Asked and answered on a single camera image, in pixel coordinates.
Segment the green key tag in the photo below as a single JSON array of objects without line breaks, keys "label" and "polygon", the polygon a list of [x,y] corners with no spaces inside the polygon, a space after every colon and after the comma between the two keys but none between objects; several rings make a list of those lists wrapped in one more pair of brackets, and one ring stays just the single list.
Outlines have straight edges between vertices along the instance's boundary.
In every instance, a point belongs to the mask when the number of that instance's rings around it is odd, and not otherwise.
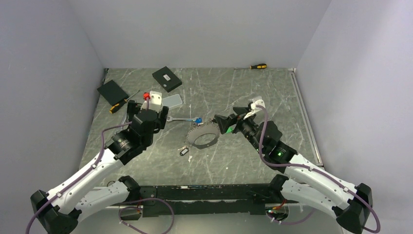
[{"label": "green key tag", "polygon": [[227,134],[227,133],[231,133],[232,131],[233,131],[233,128],[229,127],[229,128],[227,129],[227,131],[226,131],[226,134]]}]

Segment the round metal keyring plate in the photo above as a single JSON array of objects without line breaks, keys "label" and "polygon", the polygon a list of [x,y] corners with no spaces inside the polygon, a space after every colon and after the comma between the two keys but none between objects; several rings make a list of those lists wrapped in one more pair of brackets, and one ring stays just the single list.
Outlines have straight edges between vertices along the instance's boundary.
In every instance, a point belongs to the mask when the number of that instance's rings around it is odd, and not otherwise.
[{"label": "round metal keyring plate", "polygon": [[[191,146],[199,150],[205,149],[215,145],[218,142],[218,138],[221,132],[218,124],[209,121],[190,129],[186,136],[186,142]],[[199,138],[204,136],[211,136],[212,139],[209,142],[199,143]]]}]

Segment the black key tag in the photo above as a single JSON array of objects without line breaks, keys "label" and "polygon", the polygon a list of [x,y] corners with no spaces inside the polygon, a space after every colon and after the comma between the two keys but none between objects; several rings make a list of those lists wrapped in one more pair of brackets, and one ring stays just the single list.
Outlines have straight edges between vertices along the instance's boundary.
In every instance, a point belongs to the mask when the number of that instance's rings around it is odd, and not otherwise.
[{"label": "black key tag", "polygon": [[178,149],[178,151],[179,151],[180,156],[184,156],[185,154],[187,154],[189,152],[189,147],[184,146],[184,147]]}]

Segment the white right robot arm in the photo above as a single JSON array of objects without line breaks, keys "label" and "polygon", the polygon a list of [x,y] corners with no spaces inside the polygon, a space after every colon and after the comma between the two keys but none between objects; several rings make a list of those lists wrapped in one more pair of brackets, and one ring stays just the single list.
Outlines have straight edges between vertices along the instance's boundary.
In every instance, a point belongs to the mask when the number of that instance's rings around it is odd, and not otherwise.
[{"label": "white right robot arm", "polygon": [[264,111],[261,124],[255,123],[255,116],[246,107],[236,107],[235,113],[227,117],[215,115],[214,122],[221,133],[230,127],[234,134],[240,132],[259,153],[262,162],[279,172],[271,181],[269,198],[274,202],[293,200],[323,211],[353,234],[380,232],[371,187],[347,182],[310,162],[282,142],[282,132],[268,119],[266,109],[260,108]]}]

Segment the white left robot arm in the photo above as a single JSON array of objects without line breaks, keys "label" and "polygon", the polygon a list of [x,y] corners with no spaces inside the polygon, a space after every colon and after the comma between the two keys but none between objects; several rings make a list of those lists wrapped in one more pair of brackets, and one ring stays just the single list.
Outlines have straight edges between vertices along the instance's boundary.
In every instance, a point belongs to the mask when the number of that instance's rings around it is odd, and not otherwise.
[{"label": "white left robot arm", "polygon": [[49,234],[69,234],[84,219],[110,205],[135,204],[141,187],[130,176],[100,190],[94,187],[152,145],[154,134],[165,127],[168,112],[161,101],[145,101],[132,111],[130,121],[124,124],[127,128],[108,141],[102,140],[99,153],[84,167],[53,189],[33,193],[34,216],[25,232],[29,233],[37,219]]}]

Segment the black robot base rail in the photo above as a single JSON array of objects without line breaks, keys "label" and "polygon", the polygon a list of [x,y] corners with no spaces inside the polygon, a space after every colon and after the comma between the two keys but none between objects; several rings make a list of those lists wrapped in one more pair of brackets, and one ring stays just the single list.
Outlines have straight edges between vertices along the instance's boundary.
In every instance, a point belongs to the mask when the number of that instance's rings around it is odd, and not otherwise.
[{"label": "black robot base rail", "polygon": [[142,209],[143,217],[161,215],[236,214],[264,215],[277,206],[291,204],[267,183],[223,185],[141,186],[121,206]]}]

